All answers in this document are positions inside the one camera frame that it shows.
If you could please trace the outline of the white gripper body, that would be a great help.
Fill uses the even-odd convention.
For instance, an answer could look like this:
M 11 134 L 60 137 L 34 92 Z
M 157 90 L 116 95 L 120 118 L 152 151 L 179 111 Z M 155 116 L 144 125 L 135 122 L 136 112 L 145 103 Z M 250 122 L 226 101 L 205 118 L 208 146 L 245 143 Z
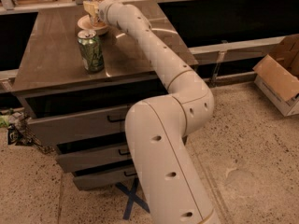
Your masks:
M 98 4 L 99 18 L 106 24 L 116 26 L 123 3 L 115 0 L 103 0 Z

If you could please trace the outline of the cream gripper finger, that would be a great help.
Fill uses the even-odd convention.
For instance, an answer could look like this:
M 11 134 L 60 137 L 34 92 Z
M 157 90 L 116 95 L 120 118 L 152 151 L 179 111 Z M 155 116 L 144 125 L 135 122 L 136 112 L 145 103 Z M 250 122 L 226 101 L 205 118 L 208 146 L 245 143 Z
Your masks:
M 99 12 L 98 2 L 86 0 L 83 2 L 83 7 L 92 17 L 96 17 L 98 15 Z

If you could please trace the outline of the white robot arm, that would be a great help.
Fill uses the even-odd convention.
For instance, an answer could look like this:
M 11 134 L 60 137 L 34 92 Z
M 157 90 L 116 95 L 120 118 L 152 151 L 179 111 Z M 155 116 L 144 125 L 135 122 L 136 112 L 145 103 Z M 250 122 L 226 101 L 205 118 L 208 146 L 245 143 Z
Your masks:
M 212 117 L 210 88 L 151 31 L 137 7 L 115 0 L 85 1 L 83 7 L 134 38 L 168 91 L 134 104 L 125 118 L 127 144 L 154 224 L 221 224 L 183 143 Z

